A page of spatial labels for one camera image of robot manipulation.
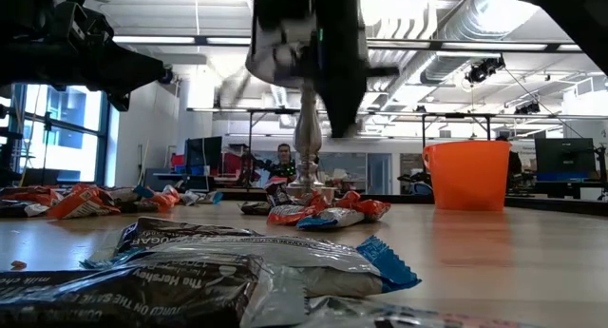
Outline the red storage bin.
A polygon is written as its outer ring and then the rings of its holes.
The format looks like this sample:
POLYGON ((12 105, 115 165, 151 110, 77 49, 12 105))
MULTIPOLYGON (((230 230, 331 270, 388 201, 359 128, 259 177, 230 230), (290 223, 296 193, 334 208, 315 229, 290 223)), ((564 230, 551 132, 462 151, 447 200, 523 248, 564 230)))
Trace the red storage bin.
POLYGON ((237 175, 241 169, 241 157, 232 152, 224 152, 222 155, 222 174, 237 175))

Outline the black computer monitor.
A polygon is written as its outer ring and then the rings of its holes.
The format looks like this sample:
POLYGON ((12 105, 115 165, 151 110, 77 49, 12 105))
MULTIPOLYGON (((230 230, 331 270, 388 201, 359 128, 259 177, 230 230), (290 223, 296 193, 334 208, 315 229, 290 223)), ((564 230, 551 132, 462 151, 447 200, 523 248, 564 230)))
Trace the black computer monitor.
POLYGON ((596 170, 595 149, 590 138, 536 139, 537 171, 541 173, 596 170))
POLYGON ((220 136, 188 139, 185 141, 184 160, 187 166, 209 166, 217 169, 221 161, 220 136))

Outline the silver table lamp white shade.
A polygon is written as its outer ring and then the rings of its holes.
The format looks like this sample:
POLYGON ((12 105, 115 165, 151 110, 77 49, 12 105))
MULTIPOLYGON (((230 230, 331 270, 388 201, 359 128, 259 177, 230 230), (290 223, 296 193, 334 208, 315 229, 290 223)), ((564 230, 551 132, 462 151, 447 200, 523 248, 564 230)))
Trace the silver table lamp white shade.
POLYGON ((261 26, 254 11, 251 43, 245 66, 257 79, 276 87, 300 90, 300 110, 293 147, 299 156, 297 176, 288 185, 295 196, 316 192, 332 201, 334 189, 318 180, 316 155, 322 146, 314 91, 314 18, 302 22, 280 20, 272 28, 261 26))

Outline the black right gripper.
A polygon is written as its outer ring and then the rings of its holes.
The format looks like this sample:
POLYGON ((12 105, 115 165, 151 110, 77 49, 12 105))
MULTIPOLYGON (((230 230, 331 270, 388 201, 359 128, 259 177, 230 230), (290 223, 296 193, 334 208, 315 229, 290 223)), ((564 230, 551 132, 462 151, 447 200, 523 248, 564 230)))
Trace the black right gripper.
POLYGON ((356 12, 290 11, 284 16, 284 32, 290 58, 284 76, 318 79, 313 87, 326 108, 332 137, 350 138, 356 132, 368 79, 398 75, 399 67, 369 67, 365 30, 356 12), (342 111, 339 87, 333 79, 349 79, 342 111))

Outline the dark candy wrapper white print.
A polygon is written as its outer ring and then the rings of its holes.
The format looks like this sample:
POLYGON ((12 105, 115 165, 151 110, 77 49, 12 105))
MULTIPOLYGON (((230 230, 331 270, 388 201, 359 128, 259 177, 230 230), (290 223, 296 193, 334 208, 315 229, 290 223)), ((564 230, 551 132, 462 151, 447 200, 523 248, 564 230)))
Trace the dark candy wrapper white print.
POLYGON ((151 201, 118 202, 116 206, 124 214, 156 213, 160 211, 160 205, 151 201))

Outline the black background station frame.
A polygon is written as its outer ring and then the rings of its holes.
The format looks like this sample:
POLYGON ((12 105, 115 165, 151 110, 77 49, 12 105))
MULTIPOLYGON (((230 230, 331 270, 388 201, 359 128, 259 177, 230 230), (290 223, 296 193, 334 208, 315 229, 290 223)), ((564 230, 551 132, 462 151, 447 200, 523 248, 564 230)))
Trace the black background station frame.
MULTIPOLYGON (((275 114, 277 116, 288 115, 295 116, 297 115, 296 125, 294 127, 294 132, 287 137, 291 136, 294 139, 296 144, 319 144, 321 143, 322 128, 321 122, 319 121, 319 115, 327 116, 326 110, 318 110, 318 109, 294 109, 294 108, 246 108, 245 111, 249 114, 249 122, 248 122, 248 131, 247 131, 247 139, 248 144, 251 145, 253 141, 253 137, 255 134, 253 133, 253 128, 257 124, 257 121, 254 120, 254 115, 257 113, 261 113, 259 120, 261 120, 266 114, 275 114)), ((357 112, 357 117, 388 117, 389 120, 386 122, 386 125, 390 125, 397 118, 410 118, 414 121, 418 120, 422 125, 422 143, 426 145, 427 134, 426 130, 435 122, 438 122, 440 119, 444 121, 449 120, 464 120, 469 119, 472 122, 475 122, 477 119, 482 118, 485 120, 484 124, 481 124, 481 127, 486 131, 486 138, 488 140, 491 139, 491 120, 493 118, 497 118, 497 114, 493 113, 462 113, 462 112, 422 112, 422 111, 414 111, 414 112, 405 112, 405 111, 378 111, 378 110, 365 110, 357 112)))

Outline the silver ceiling duct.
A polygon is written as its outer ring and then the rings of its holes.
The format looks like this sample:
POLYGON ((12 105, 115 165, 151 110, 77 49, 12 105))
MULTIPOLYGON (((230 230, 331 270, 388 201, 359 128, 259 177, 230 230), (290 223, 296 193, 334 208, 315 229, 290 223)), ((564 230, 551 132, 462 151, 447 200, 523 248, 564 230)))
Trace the silver ceiling duct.
MULTIPOLYGON (((526 23, 538 7, 520 0, 465 0, 462 6, 438 29, 437 38, 446 41, 502 41, 526 23)), ((441 84, 464 65, 466 57, 425 54, 426 68, 420 73, 423 84, 441 84)))

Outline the person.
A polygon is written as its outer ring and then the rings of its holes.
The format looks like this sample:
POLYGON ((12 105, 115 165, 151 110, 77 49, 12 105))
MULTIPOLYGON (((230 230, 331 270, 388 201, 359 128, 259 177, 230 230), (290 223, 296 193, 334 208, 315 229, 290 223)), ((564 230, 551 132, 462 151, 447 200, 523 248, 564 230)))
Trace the person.
POLYGON ((295 161, 292 159, 291 148, 288 144, 277 147, 278 163, 273 164, 270 170, 271 178, 283 178, 288 183, 296 178, 295 161))
POLYGON ((509 151, 508 168, 507 168, 507 179, 506 189, 509 190, 514 182, 517 175, 522 173, 522 162, 517 152, 512 150, 509 151))

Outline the black light stand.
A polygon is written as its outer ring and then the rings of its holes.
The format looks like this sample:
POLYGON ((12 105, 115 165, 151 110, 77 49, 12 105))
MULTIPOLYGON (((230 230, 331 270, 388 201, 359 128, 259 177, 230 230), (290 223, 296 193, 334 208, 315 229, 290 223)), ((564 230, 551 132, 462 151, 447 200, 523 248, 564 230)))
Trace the black light stand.
POLYGON ((44 146, 45 146, 45 149, 44 149, 44 155, 43 155, 41 185, 45 184, 45 177, 46 177, 46 172, 47 172, 48 142, 49 142, 49 135, 50 135, 51 131, 52 131, 51 112, 47 111, 44 116, 44 146))

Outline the large window blue frame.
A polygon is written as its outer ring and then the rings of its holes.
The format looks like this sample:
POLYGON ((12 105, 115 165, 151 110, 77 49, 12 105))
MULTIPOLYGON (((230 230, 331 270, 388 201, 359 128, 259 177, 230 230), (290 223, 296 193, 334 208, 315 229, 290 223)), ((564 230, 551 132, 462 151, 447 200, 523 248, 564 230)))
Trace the large window blue frame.
POLYGON ((105 175, 109 119, 106 94, 84 86, 59 91, 46 85, 16 84, 0 90, 0 129, 21 135, 13 140, 0 136, 0 148, 12 145, 9 169, 42 174, 44 116, 51 112, 52 131, 47 150, 46 176, 55 171, 59 183, 99 183, 105 175))

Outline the orange plastic pumpkin bucket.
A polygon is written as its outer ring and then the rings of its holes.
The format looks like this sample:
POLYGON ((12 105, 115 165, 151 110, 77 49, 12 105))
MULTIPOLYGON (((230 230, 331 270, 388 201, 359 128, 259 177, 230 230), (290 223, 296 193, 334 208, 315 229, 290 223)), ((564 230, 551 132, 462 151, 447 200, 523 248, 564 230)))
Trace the orange plastic pumpkin bucket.
POLYGON ((504 209, 510 143, 461 141, 428 145, 423 163, 431 178, 435 206, 441 210, 504 209))

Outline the ceiling light strip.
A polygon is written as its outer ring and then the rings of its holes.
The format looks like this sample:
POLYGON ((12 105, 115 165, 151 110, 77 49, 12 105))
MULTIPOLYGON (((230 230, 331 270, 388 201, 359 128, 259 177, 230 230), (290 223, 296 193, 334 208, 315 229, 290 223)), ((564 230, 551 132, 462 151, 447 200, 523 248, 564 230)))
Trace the ceiling light strip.
POLYGON ((246 36, 145 36, 119 35, 113 38, 118 44, 155 46, 249 46, 246 36))
POLYGON ((447 49, 466 49, 466 50, 531 50, 531 51, 564 51, 581 52, 576 44, 558 43, 443 43, 443 48, 447 49))

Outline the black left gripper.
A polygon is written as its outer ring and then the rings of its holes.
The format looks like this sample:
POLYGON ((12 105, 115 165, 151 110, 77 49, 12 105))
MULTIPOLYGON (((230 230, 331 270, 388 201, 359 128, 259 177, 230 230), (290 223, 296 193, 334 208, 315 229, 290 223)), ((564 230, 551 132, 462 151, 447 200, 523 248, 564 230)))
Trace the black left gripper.
POLYGON ((166 75, 163 61, 112 41, 114 29, 105 16, 88 9, 85 2, 65 0, 54 5, 46 40, 65 47, 75 59, 73 68, 78 69, 89 89, 105 92, 110 104, 119 112, 127 112, 133 91, 166 75), (103 62, 104 73, 114 83, 109 84, 101 73, 103 62))

